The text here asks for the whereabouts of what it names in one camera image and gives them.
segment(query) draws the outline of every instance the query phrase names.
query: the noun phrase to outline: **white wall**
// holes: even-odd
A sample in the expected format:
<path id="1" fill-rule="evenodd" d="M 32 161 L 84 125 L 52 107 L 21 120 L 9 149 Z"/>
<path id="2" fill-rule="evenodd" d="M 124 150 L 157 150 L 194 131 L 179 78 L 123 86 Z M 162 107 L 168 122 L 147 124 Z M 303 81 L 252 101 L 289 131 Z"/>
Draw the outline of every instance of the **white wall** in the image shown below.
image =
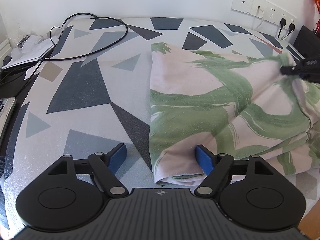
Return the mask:
<path id="1" fill-rule="evenodd" d="M 0 14 L 0 44 L 7 38 L 7 32 L 4 27 L 4 23 L 2 21 L 2 17 Z"/>
<path id="2" fill-rule="evenodd" d="M 312 29 L 320 18 L 313 0 L 268 0 L 298 18 L 297 31 L 302 25 Z M 259 19 L 231 10 L 232 0 L 0 0 L 9 38 L 17 41 L 23 34 L 45 35 L 51 27 L 61 25 L 69 15 L 92 12 L 109 17 L 189 17 L 217 20 L 253 28 Z M 264 22 L 259 29 L 275 35 L 277 26 Z"/>

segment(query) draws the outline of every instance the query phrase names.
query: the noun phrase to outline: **geometric patterned bedsheet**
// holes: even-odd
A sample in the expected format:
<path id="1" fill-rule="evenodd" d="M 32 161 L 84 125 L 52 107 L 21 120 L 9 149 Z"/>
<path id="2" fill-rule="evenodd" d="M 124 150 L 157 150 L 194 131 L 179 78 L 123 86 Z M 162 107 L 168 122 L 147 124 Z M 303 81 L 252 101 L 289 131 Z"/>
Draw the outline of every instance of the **geometric patterned bedsheet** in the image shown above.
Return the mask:
<path id="1" fill-rule="evenodd" d="M 122 21 L 130 28 L 123 40 L 86 58 L 47 62 L 29 91 L 12 129 L 5 162 L 5 208 L 14 234 L 23 228 L 15 209 L 18 194 L 64 154 L 82 159 L 123 142 L 128 157 L 116 176 L 129 191 L 133 187 L 182 187 L 156 185 L 151 172 L 151 44 L 166 42 L 183 49 L 254 58 L 289 52 L 295 60 L 301 59 L 287 42 L 235 25 L 181 18 Z M 119 39 L 124 31 L 113 20 L 74 20 L 52 58 L 95 51 Z M 88 176 L 79 178 L 90 182 Z M 320 197 L 319 170 L 288 179 L 303 192 L 307 213 Z"/>

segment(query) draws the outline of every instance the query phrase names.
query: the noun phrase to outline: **ribbed black surface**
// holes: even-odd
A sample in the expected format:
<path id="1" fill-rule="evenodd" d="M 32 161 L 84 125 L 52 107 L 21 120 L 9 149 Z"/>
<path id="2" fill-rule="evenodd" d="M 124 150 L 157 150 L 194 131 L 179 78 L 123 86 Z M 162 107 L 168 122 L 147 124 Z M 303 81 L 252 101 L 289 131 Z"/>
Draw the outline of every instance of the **ribbed black surface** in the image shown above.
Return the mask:
<path id="1" fill-rule="evenodd" d="M 65 233 L 25 228 L 15 240 L 306 240 L 296 228 L 259 233 L 229 221 L 210 199 L 189 189 L 134 189 L 113 199 L 88 225 Z"/>

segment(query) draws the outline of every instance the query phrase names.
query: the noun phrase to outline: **wall socket panel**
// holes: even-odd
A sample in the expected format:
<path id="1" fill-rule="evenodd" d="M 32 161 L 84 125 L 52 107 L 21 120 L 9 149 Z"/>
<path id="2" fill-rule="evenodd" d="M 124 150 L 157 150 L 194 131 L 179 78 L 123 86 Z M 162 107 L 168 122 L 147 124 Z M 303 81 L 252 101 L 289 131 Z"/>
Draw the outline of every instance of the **wall socket panel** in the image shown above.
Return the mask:
<path id="1" fill-rule="evenodd" d="M 258 9 L 259 6 L 264 10 L 264 19 L 268 22 L 280 25 L 281 19 L 286 19 L 284 29 L 288 30 L 291 23 L 297 22 L 296 17 L 266 0 L 233 0 L 231 9 L 262 19 L 263 13 Z"/>

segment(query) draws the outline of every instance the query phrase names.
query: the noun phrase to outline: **green leaf patterned blanket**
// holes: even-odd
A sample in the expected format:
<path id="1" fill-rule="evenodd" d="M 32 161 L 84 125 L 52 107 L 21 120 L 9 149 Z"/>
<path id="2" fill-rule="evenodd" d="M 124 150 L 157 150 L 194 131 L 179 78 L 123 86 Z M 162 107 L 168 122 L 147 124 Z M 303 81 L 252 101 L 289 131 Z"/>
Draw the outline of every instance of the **green leaf patterned blanket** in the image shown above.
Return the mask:
<path id="1" fill-rule="evenodd" d="M 155 182 L 198 185 L 196 145 L 261 155 L 284 175 L 319 168 L 320 89 L 283 76 L 288 54 L 254 59 L 152 44 L 149 149 Z"/>

